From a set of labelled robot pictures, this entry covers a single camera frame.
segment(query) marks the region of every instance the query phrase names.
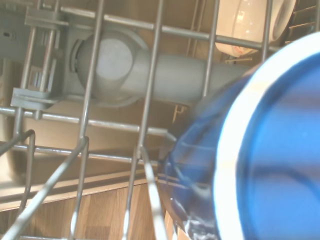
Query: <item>wooden floor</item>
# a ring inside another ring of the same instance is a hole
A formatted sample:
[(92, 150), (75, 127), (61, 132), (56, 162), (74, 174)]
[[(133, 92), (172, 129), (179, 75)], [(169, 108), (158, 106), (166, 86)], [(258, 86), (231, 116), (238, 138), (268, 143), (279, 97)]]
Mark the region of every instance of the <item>wooden floor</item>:
[[(76, 237), (79, 239), (120, 240), (128, 188), (84, 196), (81, 201)], [(67, 237), (75, 198), (43, 204), (23, 235)], [(0, 234), (16, 218), (16, 210), (0, 212)], [(134, 187), (131, 202), (130, 235), (132, 240), (155, 239), (146, 184)]]

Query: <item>gray plastic pipe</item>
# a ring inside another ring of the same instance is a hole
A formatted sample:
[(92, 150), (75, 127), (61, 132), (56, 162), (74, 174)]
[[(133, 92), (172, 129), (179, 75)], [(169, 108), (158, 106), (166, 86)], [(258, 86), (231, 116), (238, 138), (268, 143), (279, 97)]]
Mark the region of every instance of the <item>gray plastic pipe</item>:
[[(143, 97), (146, 92), (150, 52), (140, 50), (120, 91)], [(248, 67), (217, 63), (212, 66), (209, 91), (243, 75)], [(206, 62), (195, 58), (160, 54), (155, 72), (153, 99), (191, 105), (202, 97)]]
[[(77, 74), (86, 85), (92, 38), (78, 52)], [(146, 94), (151, 53), (141, 49), (126, 36), (108, 33), (102, 36), (92, 94), (102, 102), (112, 103)], [(243, 75), (246, 66), (214, 63), (209, 92)], [(192, 105), (202, 97), (206, 61), (160, 54), (156, 64), (153, 99)]]

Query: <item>white bowl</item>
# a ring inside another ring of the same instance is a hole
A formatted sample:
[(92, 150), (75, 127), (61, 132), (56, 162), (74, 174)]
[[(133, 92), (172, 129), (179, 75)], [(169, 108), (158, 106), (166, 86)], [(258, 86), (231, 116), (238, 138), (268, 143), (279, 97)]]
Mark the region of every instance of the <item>white bowl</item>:
[[(277, 40), (285, 30), (296, 0), (273, 0), (269, 42)], [(220, 0), (217, 35), (261, 43), (264, 35), (267, 0)], [(250, 48), (216, 43), (223, 53), (240, 57)]]

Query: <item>rack tine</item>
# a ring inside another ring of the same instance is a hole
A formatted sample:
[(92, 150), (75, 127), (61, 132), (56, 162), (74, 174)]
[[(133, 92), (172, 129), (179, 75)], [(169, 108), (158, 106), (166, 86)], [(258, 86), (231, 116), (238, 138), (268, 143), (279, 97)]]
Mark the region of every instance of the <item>rack tine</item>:
[(36, 134), (35, 134), (35, 131), (33, 130), (29, 130), (26, 132), (26, 134), (28, 133), (30, 133), (30, 135), (29, 135), (29, 149), (28, 149), (28, 155), (27, 155), (26, 174), (25, 174), (25, 188), (24, 188), (24, 193), (19, 206), (19, 210), (17, 214), (18, 216), (26, 207), (29, 193), (31, 190), (31, 185), (32, 185), (32, 168), (35, 160)]
[(89, 150), (89, 139), (86, 141), (86, 145), (84, 146), (84, 149), (81, 153), (80, 177), (79, 177), (79, 183), (78, 183), (78, 190), (76, 194), (75, 208), (71, 218), (69, 240), (74, 240), (76, 235), (82, 192), (84, 189), (86, 166), (87, 166), (88, 155), (89, 155), (88, 150)]
[(267, 54), (268, 54), (272, 3), (273, 3), (273, 0), (267, 0), (266, 2), (263, 41), (262, 41), (262, 57), (261, 57), (262, 62), (264, 62), (267, 59)]
[[(198, 24), (197, 24), (197, 27), (196, 27), (196, 31), (197, 31), (197, 32), (200, 32), (200, 30), (201, 30), (202, 22), (203, 22), (203, 20), (204, 20), (206, 5), (207, 5), (207, 0), (202, 0), (201, 9), (200, 9), (200, 16), (199, 16), (199, 21), (198, 21)], [(195, 55), (196, 55), (197, 45), (198, 45), (198, 40), (196, 39), (196, 40), (194, 41), (193, 49), (192, 49), (192, 57), (193, 57), (193, 58), (194, 58)]]
[(128, 196), (126, 199), (126, 208), (125, 208), (124, 221), (123, 221), (122, 240), (127, 240), (128, 234), (129, 234), (131, 200), (132, 200), (132, 194), (133, 194), (134, 185), (135, 185), (137, 164), (138, 164), (137, 153), (136, 153), (136, 150), (134, 150), (132, 162), (131, 162), (131, 171), (130, 171), (129, 186), (128, 186)]
[(155, 238), (157, 240), (168, 240), (164, 216), (161, 208), (159, 192), (157, 189), (156, 179), (149, 156), (144, 146), (140, 147), (142, 160), (144, 161), (145, 177), (148, 184), (149, 200), (152, 211), (153, 226)]
[(32, 184), (32, 166), (34, 163), (34, 154), (35, 154), (35, 143), (36, 143), (36, 134), (33, 130), (28, 130), (24, 133), (16, 135), (10, 141), (2, 144), (0, 146), (0, 156), (5, 152), (9, 151), (13, 148), (18, 142), (23, 142), (27, 138), (29, 139), (29, 149), (28, 149), (28, 157), (27, 157), (27, 165), (26, 165), (26, 176), (25, 176), (25, 188), (22, 196), (22, 200), (19, 206), (18, 215), (22, 212), (22, 210), (26, 207), (28, 196), (31, 190)]
[(155, 80), (155, 73), (156, 73), (156, 64), (158, 60), (158, 50), (159, 50), (159, 42), (160, 42), (160, 35), (162, 29), (162, 19), (163, 19), (163, 11), (164, 11), (164, 1), (159, 0), (158, 4), (158, 11), (155, 21), (155, 29), (154, 29), (154, 43), (151, 53), (151, 63), (150, 63), (150, 70), (148, 75), (148, 83), (146, 89), (146, 95), (144, 100), (144, 108), (141, 120), (141, 127), (139, 131), (139, 138), (138, 138), (138, 145), (137, 145), (137, 157), (140, 158), (140, 147), (145, 143), (145, 136), (147, 132), (147, 124), (148, 124), (148, 116), (149, 116), (149, 108), (151, 97), (154, 88), (154, 80)]
[[(196, 16), (198, 13), (198, 8), (199, 8), (199, 1), (200, 0), (195, 0), (194, 4), (194, 10), (193, 10), (193, 16), (192, 16), (192, 21), (191, 21), (191, 28), (190, 30), (193, 31), (195, 29), (195, 24), (196, 24)], [(188, 45), (186, 47), (186, 56), (189, 56), (189, 51), (190, 51), (190, 46), (191, 46), (191, 38), (188, 38)]]
[(94, 35), (93, 35), (93, 44), (90, 58), (90, 66), (88, 79), (85, 87), (84, 101), (83, 101), (83, 110), (80, 120), (80, 130), (79, 130), (79, 141), (86, 134), (86, 129), (89, 121), (89, 107), (91, 100), (92, 86), (95, 79), (97, 60), (100, 48), (100, 39), (101, 39), (101, 29), (104, 19), (104, 0), (99, 0), (97, 4), (97, 14), (95, 15), (95, 26), (94, 26)]
[(216, 37), (217, 37), (219, 4), (220, 4), (220, 0), (214, 0), (213, 20), (212, 20), (212, 26), (211, 26), (210, 39), (209, 39), (209, 53), (208, 53), (208, 59), (206, 62), (206, 70), (205, 70), (204, 85), (203, 85), (203, 90), (202, 90), (202, 97), (205, 97), (208, 95), (209, 87), (210, 87), (212, 63), (214, 60), (215, 43), (216, 43)]
[(320, 31), (320, 0), (316, 1), (315, 31)]
[(12, 240), (16, 239), (19, 234), (25, 229), (27, 224), (29, 223), (31, 217), (36, 212), (36, 210), (40, 207), (42, 202), (45, 200), (49, 192), (56, 185), (59, 178), (66, 172), (68, 167), (75, 161), (78, 154), (84, 149), (84, 147), (88, 144), (88, 138), (84, 137), (78, 146), (72, 151), (72, 153), (64, 160), (63, 163), (54, 171), (54, 173), (49, 177), (46, 181), (43, 188), (34, 196), (31, 200), (30, 204), (24, 209), (24, 211), (17, 217), (14, 224), (10, 227), (10, 229), (5, 233), (2, 240)]

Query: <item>metal wire rack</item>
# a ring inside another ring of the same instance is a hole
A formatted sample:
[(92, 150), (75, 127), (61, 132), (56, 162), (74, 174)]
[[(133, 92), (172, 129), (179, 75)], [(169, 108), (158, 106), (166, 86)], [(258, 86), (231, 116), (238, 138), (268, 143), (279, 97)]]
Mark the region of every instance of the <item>metal wire rack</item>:
[[(268, 29), (270, 28), (270, 23), (271, 23), (273, 0), (266, 1), (267, 8), (266, 8), (266, 15), (265, 15), (266, 17), (264, 20), (264, 34), (263, 34), (262, 43), (217, 35), (216, 29), (217, 29), (219, 3), (220, 3), (219, 0), (214, 1), (213, 19), (212, 19), (212, 26), (211, 26), (210, 33), (199, 32), (194, 30), (193, 28), (191, 30), (188, 30), (188, 29), (163, 25), (165, 1), (166, 0), (158, 1), (158, 9), (157, 9), (157, 16), (156, 16), (155, 23), (104, 14), (103, 12), (104, 2), (105, 2), (104, 0), (98, 0), (96, 12), (86, 10), (86, 9), (79, 9), (75, 7), (60, 5), (59, 0), (57, 0), (53, 6), (44, 6), (43, 2), (41, 0), (38, 0), (36, 6), (33, 6), (36, 9), (41, 9), (46, 7), (46, 8), (51, 8), (52, 11), (61, 12), (67, 15), (77, 15), (77, 16), (95, 19), (93, 46), (92, 46), (90, 65), (89, 65), (89, 74), (88, 74), (88, 80), (85, 88), (83, 110), (82, 110), (81, 117), (76, 117), (76, 116), (69, 117), (65, 115), (58, 115), (58, 114), (39, 112), (39, 111), (32, 112), (32, 111), (27, 111), (21, 107), (18, 107), (17, 109), (12, 107), (0, 107), (0, 114), (7, 115), (7, 116), (15, 116), (14, 138), (8, 142), (2, 142), (0, 146), (0, 155), (4, 154), (6, 151), (10, 149), (28, 151), (26, 185), (25, 185), (25, 191), (20, 204), (20, 208), (19, 208), (19, 215), (15, 223), (12, 225), (12, 227), (2, 237), (3, 240), (13, 240), (20, 236), (20, 234), (28, 224), (29, 220), (31, 219), (32, 215), (35, 213), (35, 211), (44, 201), (46, 196), (49, 194), (50, 190), (52, 190), (52, 188), (58, 182), (61, 175), (64, 172), (66, 172), (68, 167), (75, 161), (77, 156), (81, 156), (81, 168), (80, 168), (79, 184), (78, 184), (77, 195), (76, 195), (76, 204), (74, 207), (74, 212), (73, 212), (71, 223), (70, 223), (70, 234), (68, 237), (69, 240), (75, 239), (75, 232), (76, 232), (78, 215), (80, 210), (80, 203), (82, 199), (85, 170), (86, 170), (86, 163), (87, 163), (88, 157), (131, 163), (131, 173), (129, 178), (128, 196), (127, 196), (126, 211), (125, 211), (124, 225), (123, 225), (123, 238), (122, 238), (123, 240), (127, 239), (128, 237), (128, 229), (129, 229), (129, 222), (130, 222), (130, 207), (131, 207), (131, 199), (133, 194), (136, 167), (137, 167), (137, 164), (144, 165), (145, 175), (146, 175), (147, 184), (148, 184), (149, 199), (150, 199), (151, 210), (153, 215), (155, 236), (156, 236), (156, 239), (159, 239), (159, 240), (167, 239), (166, 227), (165, 227), (164, 218), (162, 215), (160, 197), (157, 190), (156, 180), (155, 180), (155, 176), (152, 168), (152, 166), (156, 165), (157, 162), (150, 160), (148, 156), (148, 152), (145, 148), (146, 134), (170, 138), (172, 141), (175, 140), (175, 137), (169, 134), (167, 129), (148, 127), (148, 115), (150, 110), (152, 94), (153, 94), (154, 78), (155, 78), (156, 63), (157, 63), (157, 56), (159, 52), (159, 42), (160, 42), (161, 34), (166, 33), (166, 34), (176, 35), (176, 36), (185, 37), (189, 39), (194, 39), (196, 41), (200, 40), (200, 41), (209, 42), (206, 71), (205, 71), (205, 77), (203, 80), (204, 81), (204, 87), (202, 90), (203, 97), (205, 97), (209, 91), (209, 84), (210, 84), (209, 79), (212, 72), (213, 53), (215, 49), (215, 43), (229, 44), (229, 45), (235, 45), (235, 46), (260, 50), (262, 52), (261, 62), (266, 60), (268, 51), (275, 52), (279, 48), (270, 46), (268, 42), (268, 39), (269, 39)], [(196, 7), (198, 8), (198, 6), (199, 6), (199, 0), (196, 0)], [(154, 42), (153, 42), (153, 47), (151, 51), (151, 63), (150, 63), (150, 68), (148, 73), (147, 90), (145, 93), (144, 108), (143, 108), (142, 120), (140, 125), (123, 124), (118, 122), (108, 122), (108, 121), (89, 119), (91, 92), (92, 92), (93, 81), (95, 77), (95, 69), (96, 69), (97, 57), (98, 57), (98, 52), (100, 47), (100, 37), (101, 37), (103, 21), (117, 23), (120, 25), (129, 26), (129, 27), (150, 30), (154, 32)], [(315, 30), (316, 31), (320, 30), (320, 0), (317, 1)], [(32, 26), (30, 30), (28, 48), (26, 52), (22, 79), (20, 84), (21, 89), (26, 89), (28, 85), (28, 79), (31, 72), (31, 60), (34, 52), (36, 34), (37, 34), (37, 27)], [(52, 52), (54, 47), (53, 42), (54, 42), (55, 34), (56, 34), (56, 31), (52, 29), (50, 31), (49, 41), (46, 46), (45, 57), (44, 57), (43, 68), (42, 68), (41, 87), (40, 87), (40, 91), (42, 92), (44, 91), (44, 86), (47, 84), (49, 62), (51, 61), (51, 58), (52, 58)], [(44, 146), (35, 146), (35, 137), (36, 137), (35, 132), (33, 130), (28, 130), (26, 132), (23, 132), (22, 124), (23, 124), (24, 118), (37, 118), (37, 116), (39, 117), (40, 114), (42, 116), (42, 119), (44, 120), (79, 124), (78, 144), (76, 148), (61, 149), (61, 148), (50, 148), (50, 147), (44, 147)], [(120, 131), (138, 133), (138, 141), (137, 141), (134, 155), (132, 157), (122, 157), (122, 156), (98, 154), (94, 152), (89, 153), (88, 151), (89, 138), (86, 136), (87, 126), (111, 128), (111, 129), (120, 130)], [(19, 144), (19, 142), (27, 138), (30, 138), (29, 145)], [(33, 166), (35, 152), (53, 153), (57, 155), (66, 156), (66, 158), (64, 162), (55, 170), (55, 172), (47, 180), (43, 188), (35, 195), (35, 197), (32, 199), (30, 204), (28, 204), (28, 206), (26, 207), (27, 199), (31, 189), (31, 176), (33, 174), (32, 166)], [(52, 240), (55, 238), (21, 236), (20, 239)]]

